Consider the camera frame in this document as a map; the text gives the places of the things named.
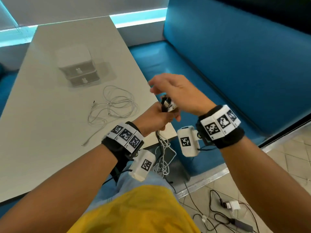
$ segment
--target person's right hand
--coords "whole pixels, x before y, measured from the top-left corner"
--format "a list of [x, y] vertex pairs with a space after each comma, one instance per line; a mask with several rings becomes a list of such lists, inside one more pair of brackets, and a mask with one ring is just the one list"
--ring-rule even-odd
[[150, 92], [156, 95], [166, 93], [185, 112], [200, 116], [216, 106], [183, 75], [163, 73], [154, 76], [148, 83], [153, 86]]

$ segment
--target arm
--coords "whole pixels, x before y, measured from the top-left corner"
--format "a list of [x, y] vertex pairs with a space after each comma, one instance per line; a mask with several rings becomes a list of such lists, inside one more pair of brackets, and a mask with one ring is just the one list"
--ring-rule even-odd
[[[155, 103], [133, 123], [144, 137], [179, 113], [162, 113]], [[0, 233], [67, 232], [84, 213], [117, 164], [115, 156], [100, 144], [68, 164], [29, 192], [0, 219]]]
[[[198, 116], [216, 106], [182, 75], [157, 75], [149, 85]], [[274, 233], [311, 231], [311, 196], [266, 153], [247, 137], [220, 151], [237, 187]]]

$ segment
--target table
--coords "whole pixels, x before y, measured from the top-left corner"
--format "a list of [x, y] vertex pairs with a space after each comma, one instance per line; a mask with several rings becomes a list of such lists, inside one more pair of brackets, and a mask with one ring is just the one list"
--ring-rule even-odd
[[[56, 66], [55, 51], [74, 44], [88, 47], [100, 83], [68, 87]], [[98, 129], [88, 125], [87, 117], [93, 101], [103, 100], [107, 85], [130, 91], [139, 111], [109, 123], [81, 146]], [[39, 26], [0, 119], [0, 202], [32, 190], [97, 146], [119, 122], [142, 114], [157, 101], [149, 89], [110, 17]], [[162, 134], [168, 139], [177, 135], [171, 124]], [[144, 147], [157, 142], [151, 134]]]

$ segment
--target yellow shirt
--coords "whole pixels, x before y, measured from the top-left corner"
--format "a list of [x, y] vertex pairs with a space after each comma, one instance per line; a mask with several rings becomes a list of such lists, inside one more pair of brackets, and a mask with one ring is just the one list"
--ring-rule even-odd
[[173, 193], [144, 185], [87, 212], [68, 233], [187, 232], [200, 233]]

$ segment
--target light blue jeans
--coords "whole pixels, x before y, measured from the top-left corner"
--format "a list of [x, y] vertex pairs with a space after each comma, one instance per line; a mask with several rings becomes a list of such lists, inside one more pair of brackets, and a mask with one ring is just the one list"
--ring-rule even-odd
[[[129, 161], [123, 170], [129, 169], [132, 163], [133, 163], [133, 161]], [[90, 206], [87, 208], [87, 210], [84, 213], [91, 211], [91, 210], [97, 208], [98, 206], [106, 204], [106, 203], [114, 200], [115, 198], [123, 195], [124, 193], [129, 192], [130, 190], [132, 190], [136, 187], [142, 186], [142, 185], [164, 186], [164, 187], [170, 189], [176, 197], [176, 194], [175, 194], [173, 188], [170, 186], [170, 184], [168, 184], [166, 180], [161, 178], [158, 174], [156, 174], [152, 170], [150, 170], [146, 179], [143, 182], [140, 182], [140, 181], [132, 178], [128, 174], [128, 172], [124, 172], [120, 175], [120, 178], [119, 178], [117, 183], [114, 181], [114, 179], [112, 179], [111, 181], [107, 182], [106, 184], [104, 184], [100, 188], [97, 195], [93, 199], [92, 203], [90, 204]]]

